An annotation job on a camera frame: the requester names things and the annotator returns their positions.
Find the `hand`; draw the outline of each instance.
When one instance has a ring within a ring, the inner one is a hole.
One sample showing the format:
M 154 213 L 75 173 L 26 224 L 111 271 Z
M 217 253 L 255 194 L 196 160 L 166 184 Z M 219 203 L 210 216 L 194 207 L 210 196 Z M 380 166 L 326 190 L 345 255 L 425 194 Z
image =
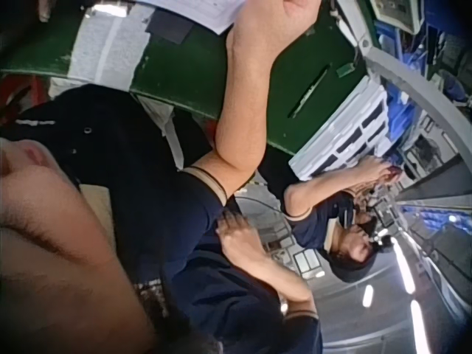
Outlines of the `hand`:
M 389 176 L 389 162 L 374 156 L 364 157 L 359 164 L 354 167 L 359 179 L 359 183 L 367 183 L 381 180 L 384 176 Z
M 260 242 L 259 233 L 242 215 L 224 212 L 218 219 L 216 232 L 224 255 L 238 268 L 249 271 L 269 258 Z
M 47 22 L 56 0 L 38 0 L 38 17 L 41 22 Z
M 247 0 L 228 35 L 228 50 L 271 67 L 315 23 L 320 4 L 321 0 Z

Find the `cable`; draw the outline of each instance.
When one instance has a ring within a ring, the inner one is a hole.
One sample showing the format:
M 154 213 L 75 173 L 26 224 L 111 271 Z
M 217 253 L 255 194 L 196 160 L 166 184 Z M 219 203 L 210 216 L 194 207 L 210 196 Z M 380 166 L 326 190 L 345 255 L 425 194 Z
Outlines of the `cable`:
M 262 204 L 263 206 L 269 208 L 270 210 L 274 210 L 275 212 L 278 212 L 278 213 L 280 213 L 280 214 L 282 214 L 282 215 L 285 215 L 282 211 L 280 211 L 280 210 L 278 210 L 278 209 L 275 209 L 274 207 L 268 205 L 267 203 L 264 203 L 263 201 L 259 201 L 259 200 L 257 200 L 257 199 L 250 198 L 250 197 L 238 197 L 238 196 L 236 196 L 236 195 L 235 195 L 235 198 L 236 198 L 236 199 L 246 199 L 246 200 L 248 200 L 248 201 L 255 201 L 255 202 L 257 202 L 257 203 L 259 203 L 259 204 Z

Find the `green panel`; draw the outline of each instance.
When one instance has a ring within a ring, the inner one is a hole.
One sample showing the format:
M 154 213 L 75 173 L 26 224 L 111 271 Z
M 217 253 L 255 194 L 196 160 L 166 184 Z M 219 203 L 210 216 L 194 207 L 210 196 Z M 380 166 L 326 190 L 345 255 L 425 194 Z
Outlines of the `green panel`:
M 82 14 L 52 16 L 48 24 L 38 24 L 21 42 L 21 47 L 0 63 L 1 72 L 66 76 Z
M 216 118 L 223 105 L 225 82 L 224 37 L 195 25 L 180 45 L 151 38 L 131 90 Z
M 65 76 L 81 13 L 56 14 L 0 64 L 0 70 Z M 314 33 L 304 35 L 275 63 L 268 107 L 268 140 L 296 153 L 326 122 L 366 74 L 363 64 L 339 79 L 336 70 L 350 63 L 354 49 L 323 5 Z M 332 67 L 295 119 L 290 111 L 327 64 Z M 151 38 L 135 71 L 131 91 L 162 100 L 205 117 L 217 118 L 226 81 L 224 36 L 195 25 L 181 45 Z

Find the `light strip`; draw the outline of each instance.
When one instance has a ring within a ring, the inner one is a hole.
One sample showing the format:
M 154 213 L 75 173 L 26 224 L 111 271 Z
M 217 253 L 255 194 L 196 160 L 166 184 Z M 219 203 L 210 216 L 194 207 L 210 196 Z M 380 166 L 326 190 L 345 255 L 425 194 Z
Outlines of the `light strip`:
M 372 299 L 374 298 L 374 288 L 371 285 L 366 287 L 364 292 L 364 299 L 362 300 L 362 306 L 369 308 L 372 304 Z
M 388 230 L 388 229 L 382 229 L 381 231 L 378 232 L 378 235 L 379 235 L 380 237 L 382 237 L 382 236 L 385 236 L 385 235 L 388 234 L 388 233 L 389 233 L 389 230 Z
M 393 250 L 397 256 L 398 266 L 400 267 L 401 277 L 403 278 L 403 284 L 405 285 L 405 290 L 408 294 L 413 294 L 415 290 L 414 281 L 412 272 L 410 271 L 410 267 L 408 266 L 408 262 L 406 262 L 406 258 L 403 255 L 403 251 L 398 244 L 398 241 L 394 238 L 393 240 Z
M 413 332 L 414 332 L 414 345 L 416 347 L 417 354 L 431 354 L 428 346 L 428 340 L 426 339 L 425 324 L 423 321 L 423 315 L 421 313 L 420 304 L 416 300 L 412 301 L 412 317 L 413 317 Z
M 126 17 L 127 15 L 126 7 L 112 4 L 96 4 L 93 9 L 99 13 L 107 13 L 116 17 Z

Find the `collar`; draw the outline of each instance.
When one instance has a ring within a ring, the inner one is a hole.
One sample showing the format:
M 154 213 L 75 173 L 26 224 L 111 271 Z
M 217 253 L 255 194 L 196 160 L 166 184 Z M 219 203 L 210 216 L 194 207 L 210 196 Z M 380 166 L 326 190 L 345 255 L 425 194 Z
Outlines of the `collar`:
M 326 237 L 324 238 L 323 248 L 328 254 L 333 245 L 334 228 L 336 227 L 336 224 L 341 225 L 338 218 L 330 219 L 327 222 Z

